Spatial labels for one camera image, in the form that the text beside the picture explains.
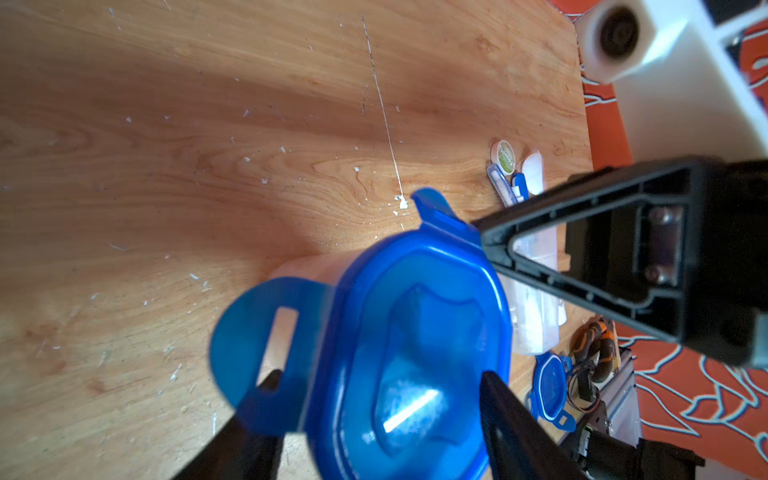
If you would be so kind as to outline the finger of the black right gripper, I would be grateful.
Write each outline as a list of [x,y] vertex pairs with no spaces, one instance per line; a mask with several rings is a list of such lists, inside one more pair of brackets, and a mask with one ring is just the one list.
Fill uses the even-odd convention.
[[763,160],[605,168],[475,225],[502,275],[724,364],[767,364]]

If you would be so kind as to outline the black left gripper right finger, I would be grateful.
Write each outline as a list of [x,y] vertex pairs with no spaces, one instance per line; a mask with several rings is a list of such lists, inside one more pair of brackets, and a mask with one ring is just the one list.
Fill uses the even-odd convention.
[[479,387],[480,417],[495,479],[583,479],[585,475],[549,437],[494,371]]

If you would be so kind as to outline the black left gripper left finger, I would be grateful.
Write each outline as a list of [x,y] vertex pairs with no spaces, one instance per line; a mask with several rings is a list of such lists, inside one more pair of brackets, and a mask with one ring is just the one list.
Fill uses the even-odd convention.
[[253,387],[223,429],[174,479],[276,479],[284,438],[253,433],[241,411],[250,408],[257,391],[276,390],[281,377],[282,371],[274,369]]

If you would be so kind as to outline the clear container blue lid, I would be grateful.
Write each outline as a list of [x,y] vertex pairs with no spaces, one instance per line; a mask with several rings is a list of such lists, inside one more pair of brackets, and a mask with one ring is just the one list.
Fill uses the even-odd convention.
[[486,371],[509,373],[512,326],[477,229],[435,189],[420,226],[344,263],[265,281],[223,313],[214,380],[253,433],[303,432],[325,479],[478,479]]
[[[537,264],[558,270],[557,228],[526,235],[513,243],[515,253]],[[499,277],[513,326],[512,351],[537,356],[560,341],[560,327],[567,321],[564,302],[542,290],[508,277]]]

